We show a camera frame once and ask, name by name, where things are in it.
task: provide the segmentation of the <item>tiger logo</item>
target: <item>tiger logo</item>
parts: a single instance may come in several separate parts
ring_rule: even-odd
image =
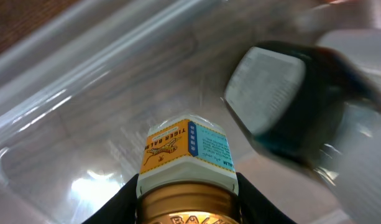
[[[174,144],[180,139],[179,138],[174,138],[170,142],[166,143],[165,145],[158,147],[158,148],[152,148],[146,151],[146,153],[151,153],[151,155],[147,158],[146,162],[144,165],[146,165],[147,161],[153,156],[159,155],[160,153],[166,152],[166,153],[173,153],[178,149],[178,146],[174,146]]]

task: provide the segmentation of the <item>blue label section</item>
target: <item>blue label section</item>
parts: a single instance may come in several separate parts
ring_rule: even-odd
[[[198,144],[197,144],[197,127],[192,121],[188,122],[188,139],[189,139],[189,152],[195,157],[198,155]]]
[[[198,148],[197,157],[217,166],[235,171],[226,137],[201,125],[195,124],[195,126]]]

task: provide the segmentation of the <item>blurred object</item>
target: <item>blurred object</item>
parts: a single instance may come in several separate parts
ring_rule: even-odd
[[[271,153],[311,166],[341,122],[343,101],[381,101],[376,92],[335,52],[271,41],[247,52],[225,100]]]
[[[299,15],[300,32],[334,29],[381,29],[381,0],[329,1]]]
[[[381,91],[381,30],[336,30],[318,45],[345,55]]]
[[[381,223],[381,94],[344,58],[261,42],[225,100],[257,152],[323,180],[356,222]]]

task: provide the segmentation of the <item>tiger balm label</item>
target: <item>tiger balm label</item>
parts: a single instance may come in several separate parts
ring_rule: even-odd
[[[184,156],[235,172],[226,136],[184,119],[147,138],[140,174]]]

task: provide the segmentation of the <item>clear plastic container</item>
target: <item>clear plastic container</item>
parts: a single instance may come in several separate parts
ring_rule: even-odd
[[[180,113],[226,130],[234,161],[252,152],[224,89],[258,40],[313,40],[283,24],[310,4],[90,0],[8,50],[0,223],[81,223],[138,173],[149,128]]]

